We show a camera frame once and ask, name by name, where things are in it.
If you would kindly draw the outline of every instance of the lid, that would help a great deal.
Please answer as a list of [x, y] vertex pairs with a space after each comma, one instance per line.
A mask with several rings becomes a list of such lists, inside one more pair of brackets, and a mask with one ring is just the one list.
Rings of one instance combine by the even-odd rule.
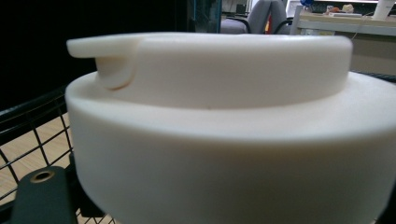
[[396, 130], [396, 87], [348, 73], [346, 37], [152, 33], [67, 46], [98, 69], [68, 87], [68, 103], [119, 125], [257, 141]]

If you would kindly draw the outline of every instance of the metal wire rack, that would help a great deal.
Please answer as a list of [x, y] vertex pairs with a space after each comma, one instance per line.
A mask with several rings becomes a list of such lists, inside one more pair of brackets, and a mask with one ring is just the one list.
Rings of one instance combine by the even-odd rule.
[[[0, 223], [8, 223], [21, 179], [35, 170], [70, 166], [73, 144], [64, 100], [65, 87], [0, 111]], [[83, 217], [78, 223], [116, 223], [110, 217]]]

